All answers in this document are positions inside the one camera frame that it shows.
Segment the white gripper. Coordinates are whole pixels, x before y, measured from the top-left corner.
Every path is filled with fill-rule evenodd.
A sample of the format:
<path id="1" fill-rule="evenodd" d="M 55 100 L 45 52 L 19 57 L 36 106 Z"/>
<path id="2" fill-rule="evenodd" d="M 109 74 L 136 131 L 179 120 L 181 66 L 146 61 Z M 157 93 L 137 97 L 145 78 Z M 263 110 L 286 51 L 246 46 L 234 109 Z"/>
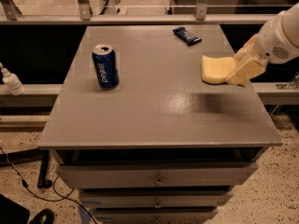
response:
<path id="1" fill-rule="evenodd" d="M 234 55 L 236 67 L 225 82 L 245 87 L 252 78 L 265 72 L 267 60 L 283 64 L 298 56 L 299 11 L 281 11 Z"/>

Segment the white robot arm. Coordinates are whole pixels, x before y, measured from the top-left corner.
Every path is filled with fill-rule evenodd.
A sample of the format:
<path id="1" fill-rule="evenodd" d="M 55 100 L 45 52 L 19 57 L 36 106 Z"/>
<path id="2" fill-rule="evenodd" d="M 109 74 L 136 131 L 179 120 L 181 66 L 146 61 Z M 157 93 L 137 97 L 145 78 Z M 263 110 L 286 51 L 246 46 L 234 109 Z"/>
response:
<path id="1" fill-rule="evenodd" d="M 236 67 L 225 82 L 245 87 L 269 63 L 283 64 L 299 56 L 299 4 L 267 21 L 234 55 Z"/>

